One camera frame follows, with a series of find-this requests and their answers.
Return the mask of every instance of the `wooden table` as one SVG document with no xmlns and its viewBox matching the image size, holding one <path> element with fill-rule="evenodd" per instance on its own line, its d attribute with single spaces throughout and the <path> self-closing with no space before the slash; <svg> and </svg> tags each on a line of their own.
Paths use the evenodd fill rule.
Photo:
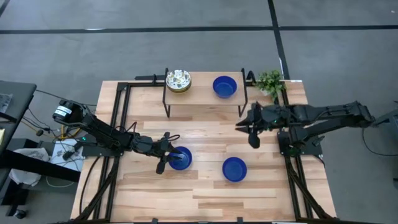
<svg viewBox="0 0 398 224">
<path fill-rule="evenodd" d="M 117 82 L 105 81 L 99 94 L 96 115 L 110 123 Z M 286 82 L 289 103 L 307 103 L 303 83 Z M 174 146 L 185 146 L 193 154 L 187 170 L 172 170 L 166 165 L 162 175 L 155 173 L 158 159 L 133 152 L 123 155 L 118 173 L 112 222 L 245 221 L 294 220 L 284 158 L 279 154 L 276 131 L 263 132 L 261 147 L 253 149 L 247 134 L 234 130 L 239 121 L 235 107 L 175 105 L 167 118 L 162 104 L 161 87 L 133 87 L 126 126 L 138 122 L 137 131 L 154 139 L 165 131 L 180 134 Z M 254 87 L 248 87 L 249 103 L 272 103 Z M 120 121 L 122 103 L 117 121 Z M 228 182 L 222 174 L 225 159 L 236 156 L 248 166 L 248 174 L 240 183 Z M 313 156 L 302 156 L 309 191 L 330 215 L 335 209 L 324 167 Z M 78 216 L 81 190 L 94 158 L 84 162 L 71 218 Z M 83 197 L 85 207 L 98 188 L 102 159 L 95 165 Z M 104 194 L 101 215 L 104 217 Z M 305 216 L 303 200 L 298 190 Z"/>
</svg>

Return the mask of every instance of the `potted plant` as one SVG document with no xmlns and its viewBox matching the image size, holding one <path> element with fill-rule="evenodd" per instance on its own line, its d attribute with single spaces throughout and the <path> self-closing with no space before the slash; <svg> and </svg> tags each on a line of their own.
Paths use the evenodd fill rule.
<svg viewBox="0 0 398 224">
<path fill-rule="evenodd" d="M 279 81 L 281 79 L 282 77 L 277 70 L 262 72 L 259 74 L 256 86 L 265 96 L 271 95 L 272 99 L 275 100 L 278 97 L 278 93 L 284 89 L 283 84 Z"/>
</svg>

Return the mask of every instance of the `gray floor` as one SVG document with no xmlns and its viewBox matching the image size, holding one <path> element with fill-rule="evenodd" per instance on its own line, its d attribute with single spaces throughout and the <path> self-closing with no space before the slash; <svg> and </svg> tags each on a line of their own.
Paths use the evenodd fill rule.
<svg viewBox="0 0 398 224">
<path fill-rule="evenodd" d="M 277 0 L 280 26 L 398 24 L 395 1 Z M 271 25 L 266 0 L 11 0 L 0 29 L 89 29 L 123 27 Z M 302 79 L 310 104 L 360 101 L 375 116 L 398 105 L 398 30 L 281 32 L 291 79 Z M 103 80 L 132 80 L 186 70 L 255 73 L 279 68 L 272 31 L 146 34 L 0 35 L 1 79 L 36 83 L 38 89 L 96 103 Z M 39 119 L 58 127 L 51 115 L 58 100 L 36 93 Z M 16 137 L 36 139 L 20 125 Z M 398 153 L 397 138 L 367 129 L 369 145 Z M 398 158 L 379 157 L 364 147 L 361 131 L 341 129 L 322 143 L 326 172 L 338 216 L 344 220 L 398 223 Z M 30 216 L 1 223 L 67 220 L 73 195 L 32 193 Z"/>
</svg>

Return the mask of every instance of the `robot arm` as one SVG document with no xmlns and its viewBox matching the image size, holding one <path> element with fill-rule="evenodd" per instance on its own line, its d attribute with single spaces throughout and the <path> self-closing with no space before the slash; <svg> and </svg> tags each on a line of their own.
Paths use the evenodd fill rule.
<svg viewBox="0 0 398 224">
<path fill-rule="evenodd" d="M 179 138 L 179 135 L 171 136 L 165 133 L 163 138 L 153 141 L 151 137 L 141 136 L 133 131 L 119 131 L 116 128 L 99 120 L 91 111 L 80 103 L 71 100 L 61 100 L 60 105 L 53 114 L 53 119 L 65 126 L 78 127 L 92 135 L 96 139 L 96 144 L 112 151 L 134 151 L 147 156 L 154 156 L 160 159 L 156 173 L 164 171 L 165 164 L 179 157 L 165 155 L 166 152 L 180 154 L 171 141 Z"/>
<path fill-rule="evenodd" d="M 316 121 L 324 121 L 313 126 Z M 253 103 L 248 116 L 237 123 L 236 130 L 249 134 L 249 144 L 260 146 L 258 134 L 264 130 L 289 128 L 290 144 L 305 144 L 306 140 L 319 134 L 343 127 L 366 128 L 374 118 L 368 108 L 355 101 L 347 105 L 313 107 L 310 105 L 270 105 Z"/>
</svg>

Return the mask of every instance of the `blue bowl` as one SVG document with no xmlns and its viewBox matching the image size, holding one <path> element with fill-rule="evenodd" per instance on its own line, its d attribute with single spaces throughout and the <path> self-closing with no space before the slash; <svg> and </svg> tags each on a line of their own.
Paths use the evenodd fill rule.
<svg viewBox="0 0 398 224">
<path fill-rule="evenodd" d="M 178 153 L 170 153 L 171 156 L 177 156 L 180 157 L 181 159 L 176 160 L 176 161 L 170 161 L 170 167 L 172 167 L 175 170 L 185 170 L 186 168 L 189 167 L 189 165 L 191 165 L 192 162 L 192 154 L 189 151 L 189 149 L 187 149 L 186 147 L 176 147 L 176 150 L 180 151 L 181 154 Z"/>
<path fill-rule="evenodd" d="M 244 179 L 248 172 L 246 164 L 238 157 L 230 157 L 224 161 L 223 174 L 232 182 L 239 182 Z"/>
<path fill-rule="evenodd" d="M 227 99 L 236 92 L 236 82 L 233 78 L 228 76 L 220 76 L 213 82 L 213 89 L 217 96 L 223 99 Z"/>
</svg>

